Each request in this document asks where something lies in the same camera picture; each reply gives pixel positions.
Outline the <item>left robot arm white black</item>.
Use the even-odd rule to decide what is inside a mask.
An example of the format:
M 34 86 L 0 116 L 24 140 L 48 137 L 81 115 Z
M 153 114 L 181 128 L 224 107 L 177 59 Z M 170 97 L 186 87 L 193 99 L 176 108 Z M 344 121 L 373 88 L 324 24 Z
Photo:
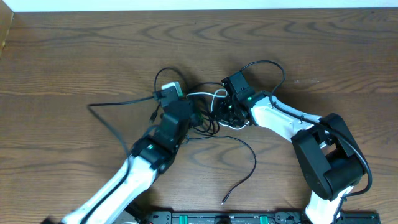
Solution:
M 113 223 L 124 209 L 173 164 L 188 130 L 201 125 L 192 100 L 165 107 L 161 122 L 137 140 L 122 167 L 81 207 L 59 223 Z

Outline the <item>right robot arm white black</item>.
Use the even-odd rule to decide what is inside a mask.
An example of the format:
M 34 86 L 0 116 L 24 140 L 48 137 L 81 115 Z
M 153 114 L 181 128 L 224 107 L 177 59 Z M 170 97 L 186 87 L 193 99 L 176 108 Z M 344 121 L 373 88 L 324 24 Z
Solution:
M 311 223 L 336 223 L 343 197 L 366 173 L 357 143 L 337 114 L 305 114 L 266 91 L 256 92 L 237 72 L 222 79 L 227 96 L 215 106 L 221 123 L 236 129 L 255 125 L 292 143 L 303 176 L 312 190 L 305 208 Z

